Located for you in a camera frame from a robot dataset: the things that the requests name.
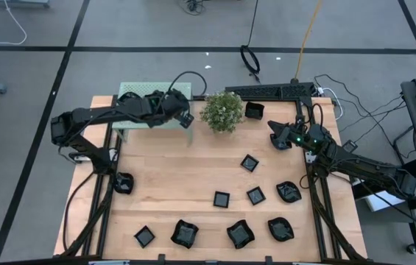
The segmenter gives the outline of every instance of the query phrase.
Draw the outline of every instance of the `potted plant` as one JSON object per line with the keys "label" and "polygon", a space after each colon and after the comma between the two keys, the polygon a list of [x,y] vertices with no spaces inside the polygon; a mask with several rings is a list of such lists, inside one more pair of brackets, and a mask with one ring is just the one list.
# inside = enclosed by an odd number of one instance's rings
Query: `potted plant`
{"label": "potted plant", "polygon": [[206,97],[201,110],[201,120],[207,122],[215,133],[229,132],[242,122],[242,99],[234,92],[221,92]]}

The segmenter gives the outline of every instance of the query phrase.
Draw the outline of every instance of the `white cable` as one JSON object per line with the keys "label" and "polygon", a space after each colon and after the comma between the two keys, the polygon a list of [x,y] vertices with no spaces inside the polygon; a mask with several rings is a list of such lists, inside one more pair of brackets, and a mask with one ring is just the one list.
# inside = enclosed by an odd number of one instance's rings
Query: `white cable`
{"label": "white cable", "polygon": [[335,118],[335,120],[340,119],[343,116],[343,109],[342,109],[342,104],[340,104],[339,98],[337,97],[337,95],[335,94],[335,92],[332,89],[330,89],[330,88],[318,88],[317,90],[319,91],[319,94],[320,95],[323,95],[324,94],[324,91],[330,91],[330,92],[332,92],[332,94],[335,96],[335,100],[336,100],[337,104],[340,107],[340,115],[337,118]]}
{"label": "white cable", "polygon": [[7,42],[7,41],[0,41],[0,44],[21,45],[21,44],[23,44],[24,41],[26,41],[26,39],[28,38],[28,35],[26,34],[26,31],[24,31],[23,27],[18,23],[18,21],[16,20],[15,16],[11,13],[11,9],[8,7],[7,0],[3,0],[3,2],[4,2],[5,7],[7,8],[8,13],[10,14],[11,18],[16,22],[16,25],[18,25],[18,27],[24,33],[24,38],[23,38],[22,41],[20,41],[18,43],[11,43],[11,42]]}

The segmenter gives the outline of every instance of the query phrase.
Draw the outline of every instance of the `concrete floor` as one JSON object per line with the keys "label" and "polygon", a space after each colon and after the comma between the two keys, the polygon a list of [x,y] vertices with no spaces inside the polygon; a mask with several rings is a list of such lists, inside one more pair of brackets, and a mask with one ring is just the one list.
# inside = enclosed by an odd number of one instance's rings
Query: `concrete floor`
{"label": "concrete floor", "polygon": [[[82,3],[83,0],[51,0],[49,10],[12,7],[28,33],[25,45],[67,46]],[[416,0],[406,3],[416,23]],[[261,1],[251,46],[300,47],[315,4],[316,1],[301,0]],[[212,0],[205,6],[205,13],[190,16],[180,10],[175,0],[90,0],[76,46],[193,46],[209,51],[209,47],[239,47],[248,41],[255,1]],[[20,38],[19,29],[0,8],[0,40]],[[416,40],[397,0],[325,0],[307,47],[416,49]],[[256,55],[261,63],[262,83],[288,82],[292,78],[297,53]],[[0,94],[0,227],[62,58],[63,52],[0,52],[0,82],[9,88],[8,93]],[[120,82],[167,82],[186,70],[198,71],[206,78],[208,93],[225,86],[256,84],[238,52],[73,52],[51,116],[87,107],[93,95],[115,94]],[[365,107],[373,109],[398,96],[401,82],[416,78],[416,52],[305,54],[300,80],[312,81],[318,74],[330,74],[346,83]],[[196,77],[187,76],[183,81],[192,82],[194,94],[201,92],[202,83]],[[334,89],[338,97],[353,100],[340,85],[326,78],[319,82]],[[339,128],[359,118],[353,105],[343,104],[345,114],[338,120]],[[383,122],[391,139],[410,124],[405,108],[391,113]],[[373,121],[365,119],[344,131],[342,142],[356,140],[372,126]],[[360,155],[398,162],[378,129],[358,144],[356,152]],[[403,153],[412,150],[412,139],[404,138],[401,146]],[[46,128],[0,261],[52,256],[72,172],[73,166],[57,155]],[[416,256],[403,249],[411,243],[407,224],[377,222],[363,202],[357,202],[357,207],[370,258],[416,264]]]}

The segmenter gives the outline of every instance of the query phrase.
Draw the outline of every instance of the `wooden tabletop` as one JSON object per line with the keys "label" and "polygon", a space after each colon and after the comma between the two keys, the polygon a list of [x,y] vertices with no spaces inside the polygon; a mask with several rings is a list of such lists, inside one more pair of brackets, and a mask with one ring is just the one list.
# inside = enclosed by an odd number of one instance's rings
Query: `wooden tabletop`
{"label": "wooden tabletop", "polygon": [[[95,96],[91,107],[108,106],[111,98]],[[318,98],[313,102],[322,105],[324,127],[340,143],[330,99]],[[294,122],[295,104],[262,102],[263,119],[246,119],[232,134],[213,133],[200,121],[199,111],[204,104],[193,102],[191,146],[187,146],[186,136],[180,130],[129,132],[129,141],[121,146],[118,170],[134,176],[135,188],[131,195],[113,194],[103,258],[156,260],[158,254],[165,254],[167,260],[264,261],[266,255],[271,255],[274,261],[320,261],[309,191],[300,188],[303,198],[289,204],[281,200],[275,189],[287,180],[299,187],[299,179],[306,173],[301,148],[294,146],[280,152],[269,141],[271,130],[267,121]],[[318,108],[316,111],[316,117],[320,117]],[[105,130],[106,125],[91,126],[84,136],[102,146]],[[247,154],[260,161],[252,173],[240,167]],[[90,163],[76,166],[69,194],[91,170]],[[71,204],[68,244],[88,221],[95,180],[96,177],[82,187]],[[328,177],[327,181],[337,226],[356,251],[366,256],[350,185],[335,177]],[[267,199],[254,206],[246,192],[257,186]],[[230,193],[229,208],[213,206],[215,191]],[[267,221],[279,216],[293,227],[294,239],[278,242],[270,234]],[[190,250],[170,240],[179,219],[200,229]],[[226,228],[241,219],[247,221],[255,241],[236,250]],[[155,234],[155,239],[142,249],[133,236],[144,225]],[[324,224],[323,227],[328,257],[333,257],[330,234]],[[99,224],[94,229],[92,253],[98,233]],[[61,226],[54,252],[62,251]]]}

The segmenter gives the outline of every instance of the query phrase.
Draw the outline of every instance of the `mint green stand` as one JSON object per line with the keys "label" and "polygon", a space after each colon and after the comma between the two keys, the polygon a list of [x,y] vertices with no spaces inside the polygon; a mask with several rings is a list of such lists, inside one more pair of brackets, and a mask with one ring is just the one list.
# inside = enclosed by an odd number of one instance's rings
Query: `mint green stand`
{"label": "mint green stand", "polygon": [[[154,91],[167,91],[170,86],[170,82],[122,82],[119,86],[118,98],[126,92],[133,92],[143,97],[151,94]],[[187,99],[191,99],[191,83],[189,82],[176,82],[172,89],[176,89],[181,92]],[[188,129],[181,127],[180,122],[172,119],[161,126],[157,126],[157,129],[179,130],[182,129],[188,136],[188,146],[193,141],[193,130],[190,126]],[[113,130],[118,133],[119,137],[127,142],[129,137],[128,130],[140,130],[149,129],[149,126],[144,123],[134,123],[132,121],[120,121],[113,123]]]}

